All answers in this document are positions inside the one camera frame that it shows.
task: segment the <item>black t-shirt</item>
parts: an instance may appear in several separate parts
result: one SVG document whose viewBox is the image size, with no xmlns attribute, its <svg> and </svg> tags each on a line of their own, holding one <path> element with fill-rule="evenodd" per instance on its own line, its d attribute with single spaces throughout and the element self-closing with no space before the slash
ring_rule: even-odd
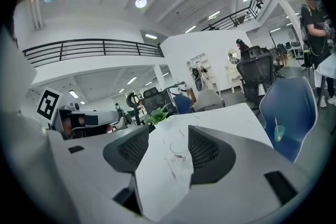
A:
<svg viewBox="0 0 336 224">
<path fill-rule="evenodd" d="M 307 27 L 307 25 L 314 25 L 315 29 L 323 30 L 324 12 L 317 8 L 312 9 L 309 7 L 309 9 L 307 8 L 306 5 L 303 5 L 301 8 L 301 16 L 303 19 L 303 24 L 306 29 L 309 45 L 311 46 L 312 52 L 315 55 L 327 54 L 329 51 L 327 38 L 312 36 L 311 34 L 309 34 L 308 27 Z"/>
</svg>

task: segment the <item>gray chair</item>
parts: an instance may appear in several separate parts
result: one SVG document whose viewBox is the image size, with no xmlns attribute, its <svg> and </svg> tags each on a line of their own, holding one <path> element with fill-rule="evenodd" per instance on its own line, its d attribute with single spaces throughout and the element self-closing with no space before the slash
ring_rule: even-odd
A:
<svg viewBox="0 0 336 224">
<path fill-rule="evenodd" d="M 201 112 L 225 107 L 224 100 L 212 89 L 201 91 L 197 102 L 192 106 L 193 112 Z"/>
</svg>

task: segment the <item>man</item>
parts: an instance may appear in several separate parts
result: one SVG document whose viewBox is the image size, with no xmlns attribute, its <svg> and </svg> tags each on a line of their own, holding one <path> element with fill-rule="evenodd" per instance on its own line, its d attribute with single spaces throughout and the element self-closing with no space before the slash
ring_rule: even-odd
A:
<svg viewBox="0 0 336 224">
<path fill-rule="evenodd" d="M 328 38 L 331 37 L 330 34 L 324 30 L 324 13 L 318 9 L 318 2 L 319 0 L 306 0 L 306 4 L 304 4 L 301 9 L 302 24 L 307 33 L 307 43 L 312 52 L 312 62 L 315 69 L 331 55 L 327 42 Z M 328 103 L 336 106 L 333 79 L 327 78 L 326 81 L 330 96 Z M 321 91 L 322 89 L 317 87 L 318 95 L 320 95 Z M 322 97 L 320 106 L 322 108 L 327 106 L 324 97 Z"/>
</svg>

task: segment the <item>white pillar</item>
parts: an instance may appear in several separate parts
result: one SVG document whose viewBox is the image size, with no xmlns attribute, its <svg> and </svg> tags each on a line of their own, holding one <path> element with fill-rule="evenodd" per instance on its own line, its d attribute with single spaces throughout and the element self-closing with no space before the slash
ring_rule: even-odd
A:
<svg viewBox="0 0 336 224">
<path fill-rule="evenodd" d="M 155 66 L 153 66 L 153 68 L 154 68 L 156 78 L 158 79 L 158 83 L 159 83 L 159 86 L 161 88 L 161 91 L 163 91 L 166 88 L 166 81 L 164 80 L 161 68 L 160 68 L 159 65 L 155 65 Z"/>
<path fill-rule="evenodd" d="M 291 5 L 286 0 L 280 0 L 279 2 L 280 6 L 283 8 L 285 13 L 287 14 L 290 22 L 292 23 L 294 30 L 296 34 L 299 37 L 299 41 L 301 44 L 301 47 L 303 47 L 303 38 L 302 38 L 302 32 L 300 27 L 300 20 L 297 15 L 295 15 L 295 10 L 291 7 Z"/>
</svg>

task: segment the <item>potted plant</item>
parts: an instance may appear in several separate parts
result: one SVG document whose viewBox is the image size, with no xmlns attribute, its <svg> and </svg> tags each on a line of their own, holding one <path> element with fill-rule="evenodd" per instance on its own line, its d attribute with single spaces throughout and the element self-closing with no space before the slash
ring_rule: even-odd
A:
<svg viewBox="0 0 336 224">
<path fill-rule="evenodd" d="M 162 125 L 164 124 L 162 124 L 162 121 L 164 121 L 168 115 L 168 112 L 163 112 L 166 107 L 167 105 L 165 105 L 163 108 L 157 108 L 153 110 L 150 116 L 145 120 L 146 123 L 155 125 L 155 129 L 163 127 Z"/>
</svg>

